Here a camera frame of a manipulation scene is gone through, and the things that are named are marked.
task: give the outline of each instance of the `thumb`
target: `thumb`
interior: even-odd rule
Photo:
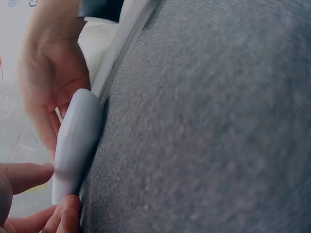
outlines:
[[[80,219],[75,209],[67,209],[62,213],[62,219],[56,233],[79,233]]]

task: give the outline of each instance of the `wrist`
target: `wrist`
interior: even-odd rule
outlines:
[[[86,22],[77,18],[78,0],[39,1],[25,35],[31,50],[41,50],[60,40],[78,40]]]

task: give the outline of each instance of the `gray fabric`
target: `gray fabric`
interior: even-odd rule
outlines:
[[[161,2],[109,77],[84,231],[311,232],[310,13]]]

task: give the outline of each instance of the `fingernail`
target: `fingernail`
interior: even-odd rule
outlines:
[[[53,164],[47,163],[47,164],[42,164],[41,166],[53,166]]]
[[[54,158],[55,158],[55,151],[53,151],[53,150],[49,150],[49,151],[48,151],[48,153],[49,153],[49,157],[50,157],[50,159],[52,160],[52,162],[54,162]]]

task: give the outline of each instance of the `dark fabric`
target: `dark fabric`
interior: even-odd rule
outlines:
[[[124,0],[82,0],[78,17],[95,17],[119,22]]]
[[[165,0],[127,42],[86,233],[311,232],[311,2]]]

